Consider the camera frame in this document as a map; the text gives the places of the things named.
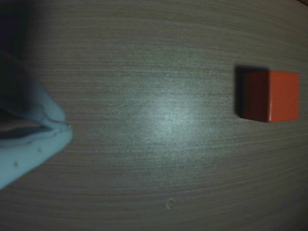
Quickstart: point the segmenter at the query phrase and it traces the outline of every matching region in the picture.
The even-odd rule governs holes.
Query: tabletop
[[[303,230],[306,5],[26,4],[21,57],[65,110],[74,139],[0,192],[0,230]],[[298,121],[240,118],[238,75],[254,68],[300,75]]]

